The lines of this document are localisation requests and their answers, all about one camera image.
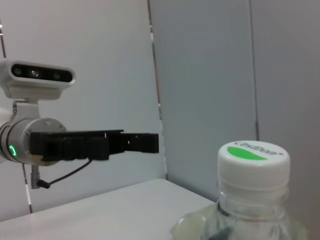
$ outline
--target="bottle neck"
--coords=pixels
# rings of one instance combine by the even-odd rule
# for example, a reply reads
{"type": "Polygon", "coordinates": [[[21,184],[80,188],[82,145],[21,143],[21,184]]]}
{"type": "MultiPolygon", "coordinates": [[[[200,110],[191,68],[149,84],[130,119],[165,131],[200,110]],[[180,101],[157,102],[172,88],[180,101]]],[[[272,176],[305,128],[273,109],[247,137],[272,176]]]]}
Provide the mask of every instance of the bottle neck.
{"type": "Polygon", "coordinates": [[[222,194],[218,203],[223,215],[246,220],[268,220],[284,214],[283,202],[282,198],[265,203],[249,202],[222,194]]]}

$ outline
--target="black cable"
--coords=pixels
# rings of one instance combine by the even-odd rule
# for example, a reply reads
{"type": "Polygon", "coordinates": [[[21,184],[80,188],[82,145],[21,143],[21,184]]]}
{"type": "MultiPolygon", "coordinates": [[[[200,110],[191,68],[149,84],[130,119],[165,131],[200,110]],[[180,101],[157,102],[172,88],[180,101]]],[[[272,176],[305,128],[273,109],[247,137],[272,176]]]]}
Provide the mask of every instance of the black cable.
{"type": "Polygon", "coordinates": [[[86,166],[88,166],[91,162],[92,162],[92,159],[89,159],[89,161],[88,161],[86,164],[84,164],[84,165],[82,165],[81,167],[77,168],[76,170],[68,173],[67,175],[64,175],[64,176],[62,176],[62,177],[59,177],[59,178],[57,178],[56,180],[53,180],[53,181],[51,181],[51,182],[46,182],[46,181],[40,179],[40,180],[38,180],[37,185],[38,185],[39,187],[48,189],[48,188],[50,188],[50,186],[51,186],[52,184],[55,184],[55,183],[57,183],[57,182],[59,182],[59,181],[61,181],[61,180],[63,180],[63,179],[66,179],[67,177],[70,177],[70,176],[72,176],[73,174],[76,174],[76,173],[79,172],[80,170],[84,169],[84,168],[85,168],[86,166]]]}

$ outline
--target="wire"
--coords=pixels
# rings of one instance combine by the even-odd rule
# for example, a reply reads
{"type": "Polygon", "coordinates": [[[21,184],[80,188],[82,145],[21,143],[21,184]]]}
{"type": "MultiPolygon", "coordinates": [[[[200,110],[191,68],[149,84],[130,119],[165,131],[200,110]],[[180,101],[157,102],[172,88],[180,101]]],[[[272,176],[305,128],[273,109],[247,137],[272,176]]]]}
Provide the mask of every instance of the wire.
{"type": "Polygon", "coordinates": [[[77,172],[79,172],[80,170],[82,170],[82,169],[84,169],[86,166],[88,166],[91,162],[92,162],[92,159],[89,159],[89,161],[88,161],[86,164],[84,164],[84,165],[82,165],[81,167],[77,168],[76,170],[68,173],[67,175],[64,175],[64,176],[62,176],[62,177],[57,178],[56,180],[53,180],[53,181],[49,182],[49,184],[50,184],[50,185],[55,184],[55,183],[57,183],[57,182],[59,182],[59,181],[61,181],[61,180],[63,180],[63,179],[66,179],[67,177],[72,176],[73,174],[76,174],[77,172]]]}

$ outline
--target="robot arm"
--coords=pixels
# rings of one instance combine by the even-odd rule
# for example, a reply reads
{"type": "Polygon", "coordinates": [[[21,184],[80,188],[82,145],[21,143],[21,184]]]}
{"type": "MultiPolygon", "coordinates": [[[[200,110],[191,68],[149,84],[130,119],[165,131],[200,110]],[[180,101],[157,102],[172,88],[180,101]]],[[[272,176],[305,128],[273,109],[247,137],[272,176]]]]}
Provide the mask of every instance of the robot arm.
{"type": "Polygon", "coordinates": [[[14,60],[0,62],[0,87],[8,98],[14,99],[11,116],[0,127],[0,155],[12,162],[32,165],[33,189],[50,186],[40,180],[39,166],[51,166],[61,160],[108,160],[110,155],[124,151],[159,152],[158,134],[67,131],[58,120],[41,118],[38,101],[58,99],[74,82],[74,72],[65,67],[14,60]]]}

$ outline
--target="green label on cap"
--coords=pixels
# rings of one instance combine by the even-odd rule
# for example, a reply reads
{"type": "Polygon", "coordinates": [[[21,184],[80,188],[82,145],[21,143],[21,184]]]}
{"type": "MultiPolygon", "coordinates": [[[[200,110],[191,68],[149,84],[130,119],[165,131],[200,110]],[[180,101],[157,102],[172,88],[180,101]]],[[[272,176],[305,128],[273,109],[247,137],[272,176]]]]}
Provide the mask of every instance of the green label on cap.
{"type": "Polygon", "coordinates": [[[227,151],[238,158],[242,159],[248,159],[248,160],[267,160],[267,158],[264,158],[262,156],[256,155],[248,150],[245,150],[240,147],[235,146],[228,146],[227,151]]]}

